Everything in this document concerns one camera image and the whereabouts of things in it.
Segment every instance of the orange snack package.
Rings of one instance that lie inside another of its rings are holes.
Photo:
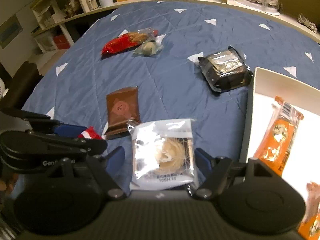
[[[268,129],[253,157],[260,159],[281,176],[289,158],[299,122],[304,117],[281,97],[275,97],[275,101],[280,107],[274,111]]]
[[[318,240],[320,237],[320,185],[307,184],[308,199],[306,213],[299,226],[298,233],[306,240]]]

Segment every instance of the black snack package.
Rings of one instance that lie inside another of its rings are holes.
[[[216,93],[248,85],[253,76],[249,66],[232,46],[198,59],[202,74]]]

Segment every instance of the barcode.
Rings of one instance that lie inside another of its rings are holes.
[[[289,117],[291,109],[292,109],[292,106],[290,104],[284,102],[281,113],[284,114],[285,116]]]

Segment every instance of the bed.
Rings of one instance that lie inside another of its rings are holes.
[[[152,57],[132,51],[101,59],[104,44],[127,31],[153,27],[164,49]],[[238,160],[246,115],[247,88],[214,96],[198,66],[206,56],[233,45],[260,66],[320,89],[320,46],[279,23],[234,9],[188,2],[129,4],[99,19],[39,82],[23,110],[49,114],[65,123],[107,128],[106,95],[139,87],[142,122],[192,118],[194,147]],[[131,138],[108,141],[107,152],[125,149],[115,177],[128,188]]]

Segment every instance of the red box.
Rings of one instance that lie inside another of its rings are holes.
[[[70,48],[70,44],[64,35],[55,36],[53,38],[53,40],[54,40],[54,43],[57,45],[58,49],[69,49]]]

